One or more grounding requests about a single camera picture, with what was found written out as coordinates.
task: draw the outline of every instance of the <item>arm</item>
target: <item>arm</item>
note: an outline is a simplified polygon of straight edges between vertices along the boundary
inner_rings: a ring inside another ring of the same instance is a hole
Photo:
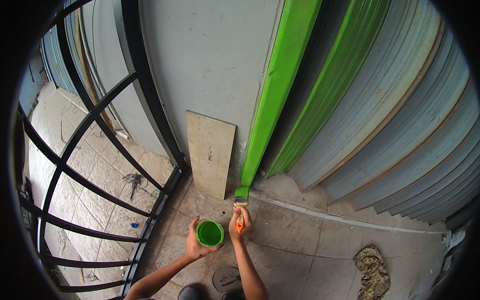
[[[143,277],[130,287],[125,300],[137,300],[149,298],[158,292],[167,282],[172,279],[183,268],[205,255],[215,252],[223,247],[223,244],[216,247],[205,247],[195,235],[195,230],[200,222],[200,216],[193,219],[190,224],[190,233],[187,237],[187,251],[184,255],[164,266],[161,269]]]
[[[241,233],[238,233],[236,222],[240,212],[243,214],[244,225]],[[242,236],[251,226],[252,222],[248,210],[244,206],[234,206],[233,217],[230,220],[228,231],[233,243],[233,248],[235,249],[237,264],[240,271],[241,285],[243,287],[243,292],[245,293],[245,298],[247,300],[268,300],[267,289],[248,255]]]

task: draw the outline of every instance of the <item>gray wall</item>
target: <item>gray wall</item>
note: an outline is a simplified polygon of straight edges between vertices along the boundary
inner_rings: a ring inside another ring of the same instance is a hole
[[[93,7],[93,1],[83,7],[85,34],[92,59],[96,61],[98,77],[105,90],[109,91],[128,75],[128,71],[117,36],[112,0],[96,1],[95,15]],[[159,154],[167,155],[150,126],[132,85],[123,90],[112,104],[134,141]]]
[[[27,66],[22,79],[22,85],[20,86],[20,93],[18,95],[18,101],[27,116],[30,115],[32,104],[43,87],[42,77],[40,76],[40,73],[38,73],[43,67],[39,53],[36,52],[30,60],[30,67],[32,69],[32,74],[30,74],[30,70]]]
[[[230,176],[240,173],[282,7],[279,0],[141,1],[152,73],[182,150],[188,156],[186,110],[237,125]]]

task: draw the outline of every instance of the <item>tile floor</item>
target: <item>tile floor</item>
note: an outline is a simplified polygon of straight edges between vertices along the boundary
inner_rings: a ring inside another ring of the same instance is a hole
[[[85,116],[63,96],[73,99],[66,91],[46,86],[38,97],[32,124],[56,153],[61,153],[76,126]],[[130,141],[119,138],[131,155],[160,184],[165,183],[172,167],[166,157]],[[92,125],[78,144],[69,165],[100,188],[143,210],[149,210],[154,199],[151,183],[144,179],[144,190],[134,193],[122,177],[134,173],[133,166],[116,150],[98,126]],[[36,147],[29,145],[30,180],[35,203],[41,206],[47,183],[54,166]],[[377,215],[373,209],[354,212],[348,204],[328,206],[323,190],[318,187],[301,194],[290,177],[282,175],[263,180],[256,178],[253,189],[280,201],[310,208],[344,218],[395,228],[444,231],[443,224],[425,223]],[[190,176],[184,179],[180,191],[167,205],[161,225],[153,235],[146,252],[143,274],[170,263],[185,250],[188,225],[200,215],[213,219],[225,228],[232,214],[233,195],[226,200],[202,193]],[[250,197],[249,210],[255,226],[247,237],[247,249],[271,299],[286,300],[345,300],[356,299],[362,275],[352,257],[362,248],[375,245],[383,254],[390,271],[392,286],[384,299],[427,299],[430,287],[438,275],[444,244],[441,234],[387,231],[309,216]],[[69,177],[62,175],[55,189],[50,212],[75,224],[114,234],[138,236],[145,218],[116,206],[93,194]],[[132,228],[130,223],[138,223]],[[85,261],[128,260],[132,244],[102,240],[48,226],[46,239],[53,255]],[[178,291],[189,283],[201,283],[209,298],[221,295],[212,286],[213,273],[223,266],[236,266],[228,235],[219,252],[189,265],[164,286],[155,299],[175,300]],[[106,283],[122,278],[120,268],[76,269],[62,267],[71,285]],[[79,293],[85,300],[115,297],[119,288]]]

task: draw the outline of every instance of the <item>green paint bristles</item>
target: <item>green paint bristles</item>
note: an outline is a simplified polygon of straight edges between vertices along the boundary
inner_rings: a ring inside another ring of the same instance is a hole
[[[241,186],[235,190],[235,204],[246,205],[248,204],[248,192],[250,187]]]

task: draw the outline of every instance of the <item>patterned cloth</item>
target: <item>patterned cloth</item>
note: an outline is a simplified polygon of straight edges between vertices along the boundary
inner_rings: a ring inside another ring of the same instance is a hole
[[[380,300],[390,288],[390,274],[384,259],[375,246],[358,252],[353,258],[355,266],[362,272],[361,289],[357,300]]]

